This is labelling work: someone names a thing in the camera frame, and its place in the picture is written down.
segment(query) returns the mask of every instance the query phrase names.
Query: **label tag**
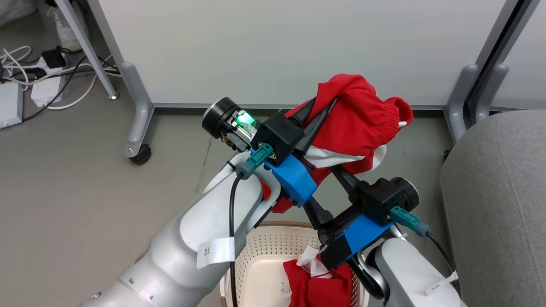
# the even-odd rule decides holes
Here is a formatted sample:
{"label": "label tag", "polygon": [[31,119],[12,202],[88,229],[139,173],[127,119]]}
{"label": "label tag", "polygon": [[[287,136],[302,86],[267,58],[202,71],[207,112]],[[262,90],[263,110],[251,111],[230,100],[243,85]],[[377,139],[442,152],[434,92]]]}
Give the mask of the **label tag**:
{"label": "label tag", "polygon": [[220,238],[199,244],[197,268],[209,264],[235,261],[235,238]]}
{"label": "label tag", "polygon": [[281,295],[283,294],[292,294],[292,289],[290,289],[288,281],[281,281]]}
{"label": "label tag", "polygon": [[459,279],[459,277],[457,276],[457,271],[453,272],[449,277],[445,278],[445,279],[442,279],[441,281],[435,283],[434,285],[428,287],[426,290],[425,290],[425,293],[426,293],[426,296],[431,296],[433,295],[434,293],[438,292],[439,289],[441,289],[443,286],[445,286],[446,284],[454,281],[454,280],[457,280]]}

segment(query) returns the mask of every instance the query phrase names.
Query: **grey floor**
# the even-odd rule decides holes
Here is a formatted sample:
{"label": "grey floor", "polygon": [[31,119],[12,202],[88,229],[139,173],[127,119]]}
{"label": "grey floor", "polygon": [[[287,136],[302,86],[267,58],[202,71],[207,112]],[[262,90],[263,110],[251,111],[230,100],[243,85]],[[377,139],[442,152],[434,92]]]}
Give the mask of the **grey floor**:
{"label": "grey floor", "polygon": [[[35,13],[0,28],[0,48],[31,45],[54,48],[54,27],[44,33]],[[96,25],[93,43],[108,50]],[[92,75],[77,76],[63,101],[79,97]],[[22,125],[0,129],[0,297],[5,306],[76,306],[111,283],[185,203],[200,193],[233,154],[200,128],[201,112],[156,117],[153,156],[143,166],[122,155],[134,104],[122,80],[111,78],[120,99],[107,100],[99,83],[78,105],[46,111]],[[25,99],[25,116],[37,108]],[[415,213],[432,225],[445,246],[438,175],[442,152],[452,146],[445,120],[418,117],[389,143],[387,156],[368,181],[401,176],[415,184],[421,203]],[[328,178],[316,193],[333,214],[349,204]],[[306,221],[302,210],[271,214],[267,220]],[[410,241],[444,273],[434,245],[414,235]],[[213,291],[201,307],[219,306]],[[374,301],[370,306],[382,306]]]}

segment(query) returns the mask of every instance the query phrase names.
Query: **black plug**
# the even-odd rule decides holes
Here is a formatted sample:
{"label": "black plug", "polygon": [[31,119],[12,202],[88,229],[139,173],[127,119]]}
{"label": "black plug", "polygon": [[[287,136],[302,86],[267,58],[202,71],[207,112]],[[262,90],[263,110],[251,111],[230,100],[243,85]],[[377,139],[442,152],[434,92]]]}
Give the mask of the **black plug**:
{"label": "black plug", "polygon": [[27,69],[25,69],[25,73],[27,73],[27,75],[30,75],[30,74],[34,75],[36,77],[36,79],[43,78],[43,77],[45,77],[47,75],[45,70],[43,70],[41,68],[38,68],[38,67],[27,68]]}
{"label": "black plug", "polygon": [[44,58],[44,61],[49,68],[61,68],[67,65],[67,61],[57,49],[46,50],[41,53],[41,56]]}

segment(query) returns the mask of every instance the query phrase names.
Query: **laundry basket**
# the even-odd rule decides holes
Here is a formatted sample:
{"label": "laundry basket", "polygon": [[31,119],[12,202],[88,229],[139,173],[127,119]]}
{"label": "laundry basket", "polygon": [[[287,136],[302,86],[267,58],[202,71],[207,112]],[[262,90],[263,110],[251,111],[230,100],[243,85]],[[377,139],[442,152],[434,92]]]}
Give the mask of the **laundry basket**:
{"label": "laundry basket", "polygon": [[[308,223],[262,222],[246,238],[246,247],[235,260],[237,299],[240,307],[273,307],[287,290],[283,262],[297,259],[307,246],[318,249],[317,231]],[[229,272],[220,281],[222,307],[232,306]],[[369,294],[353,275],[351,307],[366,307]]]}

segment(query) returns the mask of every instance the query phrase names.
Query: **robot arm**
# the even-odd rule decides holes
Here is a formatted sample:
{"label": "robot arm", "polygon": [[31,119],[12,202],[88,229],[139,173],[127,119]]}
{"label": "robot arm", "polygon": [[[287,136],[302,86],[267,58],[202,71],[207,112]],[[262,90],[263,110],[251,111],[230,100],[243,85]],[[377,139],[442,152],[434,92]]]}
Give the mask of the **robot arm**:
{"label": "robot arm", "polygon": [[[184,206],[154,235],[142,254],[110,287],[82,306],[197,306],[226,274],[229,262],[243,250],[248,232],[280,197],[289,198],[306,211],[323,244],[321,257],[325,266],[331,269],[348,263],[366,290],[376,299],[384,299],[387,306],[464,306],[450,284],[431,296],[424,294],[424,289],[443,277],[402,237],[389,218],[394,206],[410,211],[417,205],[417,192],[409,182],[380,179],[369,185],[342,167],[333,167],[352,206],[333,217],[311,197],[316,190],[309,176],[313,165],[303,156],[312,141],[307,136],[316,135],[328,110],[308,125],[314,131],[306,127],[303,132],[298,125],[305,122],[308,112],[309,108],[304,107],[300,113],[303,118],[287,122],[284,116],[274,115],[260,123],[229,98],[211,106],[204,115],[204,128],[242,153],[226,164],[202,195]],[[253,164],[254,153],[264,143],[272,145],[274,153],[265,163]],[[229,247],[215,244],[222,241],[218,239],[229,237],[230,192],[241,174],[247,179],[241,180],[236,189],[233,252],[226,258],[217,251]],[[272,190],[267,200],[263,200],[260,181]],[[380,238],[386,241],[364,261],[362,252]]]}
{"label": "robot arm", "polygon": [[[237,166],[249,153],[240,153],[230,162]],[[205,192],[184,206],[153,238],[142,254],[105,290],[83,303],[84,307],[195,307],[218,285],[229,262],[213,263],[198,269],[199,246],[228,237],[229,195],[235,172],[226,165]],[[260,180],[272,187],[262,201]],[[258,168],[236,192],[234,216],[235,254],[246,245],[247,233],[275,204],[280,185],[271,171]]]}

